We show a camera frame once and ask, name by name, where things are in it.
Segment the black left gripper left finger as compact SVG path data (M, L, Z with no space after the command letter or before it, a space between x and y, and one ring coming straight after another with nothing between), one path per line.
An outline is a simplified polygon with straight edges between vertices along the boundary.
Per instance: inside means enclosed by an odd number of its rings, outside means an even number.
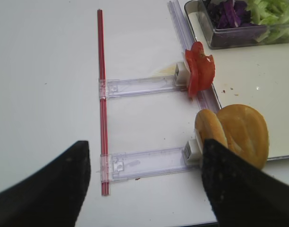
M45 167L0 192L0 227L73 227L91 178L89 143L80 140Z

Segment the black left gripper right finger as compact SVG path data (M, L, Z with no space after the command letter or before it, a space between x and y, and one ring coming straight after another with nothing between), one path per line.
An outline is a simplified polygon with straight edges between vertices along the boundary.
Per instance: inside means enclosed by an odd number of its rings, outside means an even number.
M220 227L289 227L289 185L214 139L204 141L201 171Z

